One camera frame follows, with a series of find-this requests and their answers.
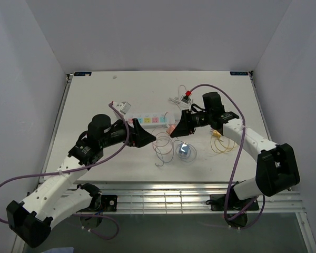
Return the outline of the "pink charger plug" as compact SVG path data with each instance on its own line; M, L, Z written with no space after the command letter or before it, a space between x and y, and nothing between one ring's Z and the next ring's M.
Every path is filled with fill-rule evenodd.
M173 131L174 131L174 129L175 129L175 127L176 127L176 125L170 125L168 128L167 128L167 130L166 130L166 133L168 134L168 135L170 135Z

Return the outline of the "white colourful power strip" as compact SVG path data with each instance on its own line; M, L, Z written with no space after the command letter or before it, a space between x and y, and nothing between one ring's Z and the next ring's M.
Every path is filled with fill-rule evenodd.
M173 113L169 112L153 112L153 113L129 113L125 116L128 124L133 126L133 119L137 119L139 124L144 128L168 128L176 123Z

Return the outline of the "yellow charger plug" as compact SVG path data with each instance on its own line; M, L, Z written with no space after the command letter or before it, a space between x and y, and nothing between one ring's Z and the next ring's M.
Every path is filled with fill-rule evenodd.
M216 138L220 138L222 135L221 135L221 133L218 132L217 130L213 130L212 136L213 136L213 137L216 137Z

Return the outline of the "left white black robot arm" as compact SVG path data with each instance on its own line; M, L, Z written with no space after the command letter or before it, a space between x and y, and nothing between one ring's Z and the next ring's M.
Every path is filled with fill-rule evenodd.
M141 148L155 140L156 137L145 131L137 119L129 125L122 120L112 123L105 114L95 115L57 174L50 176L21 202L12 201L7 206L9 227L30 247L38 247L62 220L80 210L102 208L101 192L90 183L78 185L70 196L64 197L63 193L97 164L105 148L119 143Z

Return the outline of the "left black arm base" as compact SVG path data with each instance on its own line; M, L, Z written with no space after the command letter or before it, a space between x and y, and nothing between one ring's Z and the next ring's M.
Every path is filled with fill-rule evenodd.
M100 195L93 197L90 205L80 211L84 212L114 212L117 210L117 195Z

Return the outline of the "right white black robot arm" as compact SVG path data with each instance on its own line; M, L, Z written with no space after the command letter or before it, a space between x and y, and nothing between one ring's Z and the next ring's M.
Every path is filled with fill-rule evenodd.
M294 150L289 144L276 144L245 127L237 114L225 111L218 92L206 93L202 98L204 110L183 110L170 136L188 136L196 128L210 125L255 160L255 177L230 187L227 202L231 208L240 209L247 199L260 195L271 197L300 182Z

